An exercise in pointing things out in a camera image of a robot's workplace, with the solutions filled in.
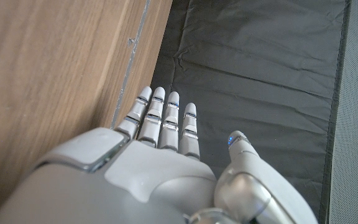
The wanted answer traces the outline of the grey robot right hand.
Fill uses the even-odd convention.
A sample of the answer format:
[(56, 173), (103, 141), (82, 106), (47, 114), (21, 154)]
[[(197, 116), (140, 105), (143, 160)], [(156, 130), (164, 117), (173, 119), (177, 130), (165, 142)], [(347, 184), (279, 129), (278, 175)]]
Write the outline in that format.
[(114, 129), (44, 155), (0, 208), (0, 223), (316, 223), (301, 194), (240, 131), (220, 176), (201, 161), (196, 106), (145, 87)]

